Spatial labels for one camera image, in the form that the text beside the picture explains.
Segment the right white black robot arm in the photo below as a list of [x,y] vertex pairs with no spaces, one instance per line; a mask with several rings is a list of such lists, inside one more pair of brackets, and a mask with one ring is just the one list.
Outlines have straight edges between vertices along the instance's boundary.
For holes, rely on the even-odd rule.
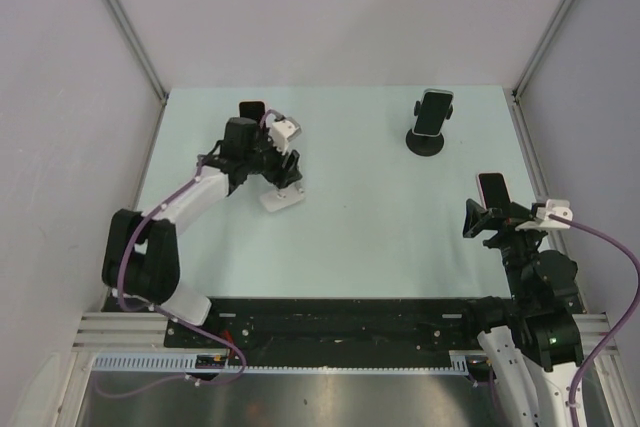
[[490,232],[483,245],[499,251],[511,296],[470,302],[461,335],[488,357],[490,384],[508,425],[584,424],[581,384],[574,378],[585,364],[576,321],[577,265],[557,250],[540,248],[548,233],[568,228],[569,203],[485,207],[469,199],[465,208],[464,237]]

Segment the white silver phone stand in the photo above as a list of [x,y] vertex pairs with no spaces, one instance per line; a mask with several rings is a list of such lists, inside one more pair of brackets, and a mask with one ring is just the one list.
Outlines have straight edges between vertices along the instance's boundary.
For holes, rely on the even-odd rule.
[[269,213],[291,207],[305,199],[305,189],[301,182],[295,182],[283,189],[271,190],[260,196],[262,206]]

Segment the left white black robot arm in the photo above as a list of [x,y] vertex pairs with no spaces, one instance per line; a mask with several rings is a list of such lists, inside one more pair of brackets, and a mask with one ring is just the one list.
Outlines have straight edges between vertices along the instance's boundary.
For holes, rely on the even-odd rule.
[[273,122],[233,117],[213,149],[199,156],[190,180],[147,211],[121,209],[112,219],[102,280],[116,293],[121,309],[138,299],[171,318],[186,322],[197,345],[214,344],[221,323],[209,315],[208,297],[181,280],[178,238],[209,208],[230,197],[249,177],[263,177],[273,189],[260,202],[270,213],[304,197],[300,154],[291,143],[300,134],[291,117]]

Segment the pink phone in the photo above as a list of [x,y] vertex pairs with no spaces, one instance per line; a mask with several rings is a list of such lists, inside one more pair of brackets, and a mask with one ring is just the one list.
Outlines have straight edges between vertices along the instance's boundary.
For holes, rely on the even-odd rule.
[[266,104],[261,100],[245,100],[239,103],[239,115],[242,118],[260,122],[266,112]]
[[477,183],[483,206],[486,209],[507,210],[510,207],[511,199],[502,173],[479,173]]

